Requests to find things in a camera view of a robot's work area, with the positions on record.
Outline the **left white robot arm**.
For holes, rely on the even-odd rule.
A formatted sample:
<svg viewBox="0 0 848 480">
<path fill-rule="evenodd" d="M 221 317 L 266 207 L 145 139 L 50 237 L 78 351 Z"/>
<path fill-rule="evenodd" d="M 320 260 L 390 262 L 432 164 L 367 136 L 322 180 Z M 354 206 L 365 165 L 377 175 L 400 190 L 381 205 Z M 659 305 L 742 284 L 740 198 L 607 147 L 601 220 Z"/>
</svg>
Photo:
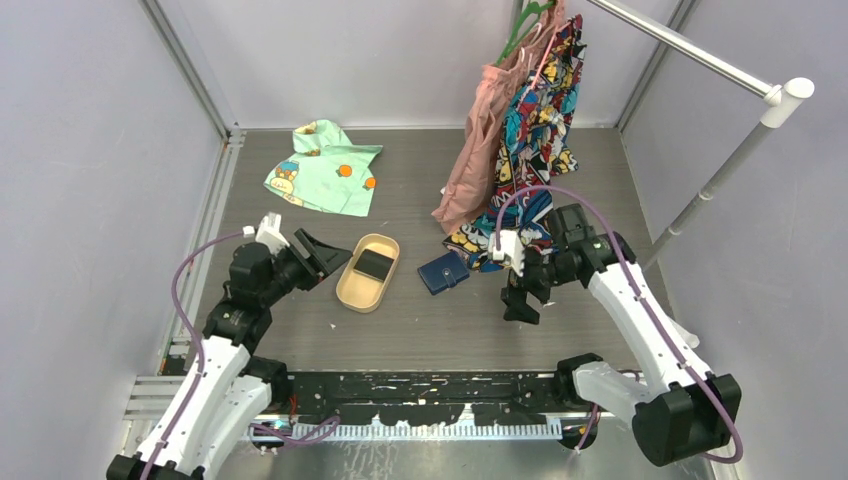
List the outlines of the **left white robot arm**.
<svg viewBox="0 0 848 480">
<path fill-rule="evenodd" d="M 291 245 L 261 228 L 233 253 L 221 300 L 192 335 L 194 362 L 164 415 L 132 453 L 117 455 L 109 479 L 214 479 L 235 444 L 264 410 L 292 397 L 285 363 L 256 356 L 271 307 L 295 289 L 309 291 L 342 268 L 349 250 L 305 230 Z"/>
</svg>

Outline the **navy blue card holder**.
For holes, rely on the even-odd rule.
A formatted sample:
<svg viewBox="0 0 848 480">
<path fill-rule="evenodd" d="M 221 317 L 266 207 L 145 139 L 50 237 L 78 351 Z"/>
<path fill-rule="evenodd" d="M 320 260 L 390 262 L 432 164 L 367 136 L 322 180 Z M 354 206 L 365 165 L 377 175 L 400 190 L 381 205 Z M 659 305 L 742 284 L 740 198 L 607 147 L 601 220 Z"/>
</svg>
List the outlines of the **navy blue card holder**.
<svg viewBox="0 0 848 480">
<path fill-rule="evenodd" d="M 431 260 L 417 271 L 431 295 L 456 287 L 471 274 L 464 260 L 453 251 Z"/>
</svg>

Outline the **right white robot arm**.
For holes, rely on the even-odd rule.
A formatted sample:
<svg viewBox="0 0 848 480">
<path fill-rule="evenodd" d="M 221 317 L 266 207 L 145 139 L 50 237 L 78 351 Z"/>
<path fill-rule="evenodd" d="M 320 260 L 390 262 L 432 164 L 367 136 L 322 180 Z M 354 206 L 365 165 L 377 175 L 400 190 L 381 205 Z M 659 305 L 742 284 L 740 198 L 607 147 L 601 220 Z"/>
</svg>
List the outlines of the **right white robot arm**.
<svg viewBox="0 0 848 480">
<path fill-rule="evenodd" d="M 505 319 L 538 323 L 540 314 L 527 298 L 545 303 L 553 287 L 578 282 L 612 318 L 642 375 L 629 377 L 594 353 L 561 360 L 553 380 L 558 403 L 571 411 L 591 405 L 624 421 L 656 466 L 734 441 L 740 385 L 730 374 L 715 374 L 694 353 L 624 239 L 612 230 L 597 233 L 578 204 L 551 211 L 547 221 L 554 244 L 548 254 L 524 245 L 516 230 L 493 235 L 492 258 L 510 269 L 501 291 Z"/>
</svg>

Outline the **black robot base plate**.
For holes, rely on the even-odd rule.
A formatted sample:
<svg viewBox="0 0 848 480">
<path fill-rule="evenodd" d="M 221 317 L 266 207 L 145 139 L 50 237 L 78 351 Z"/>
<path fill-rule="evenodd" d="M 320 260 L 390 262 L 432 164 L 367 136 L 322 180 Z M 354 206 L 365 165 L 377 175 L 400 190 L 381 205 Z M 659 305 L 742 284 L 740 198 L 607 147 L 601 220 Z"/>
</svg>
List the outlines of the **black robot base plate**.
<svg viewBox="0 0 848 480">
<path fill-rule="evenodd" d="M 429 427 L 456 424 L 464 412 L 475 426 L 519 426 L 590 411 L 568 400 L 548 371 L 296 371 L 286 396 L 263 413 L 309 424 L 337 416 L 344 426 Z"/>
</svg>

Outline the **beige oval tray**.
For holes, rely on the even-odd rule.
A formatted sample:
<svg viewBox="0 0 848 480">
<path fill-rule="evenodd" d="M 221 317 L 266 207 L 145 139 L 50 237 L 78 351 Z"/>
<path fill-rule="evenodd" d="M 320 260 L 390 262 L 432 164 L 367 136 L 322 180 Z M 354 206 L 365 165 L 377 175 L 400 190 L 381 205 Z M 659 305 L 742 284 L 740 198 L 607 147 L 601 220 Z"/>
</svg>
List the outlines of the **beige oval tray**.
<svg viewBox="0 0 848 480">
<path fill-rule="evenodd" d="M 377 251 L 395 260 L 385 282 L 376 281 L 353 270 L 354 263 L 364 249 Z M 399 264 L 399 256 L 400 246 L 395 239 L 378 233 L 363 236 L 355 246 L 352 258 L 345 266 L 336 285 L 335 292 L 339 301 L 358 313 L 365 314 L 376 310 Z"/>
</svg>

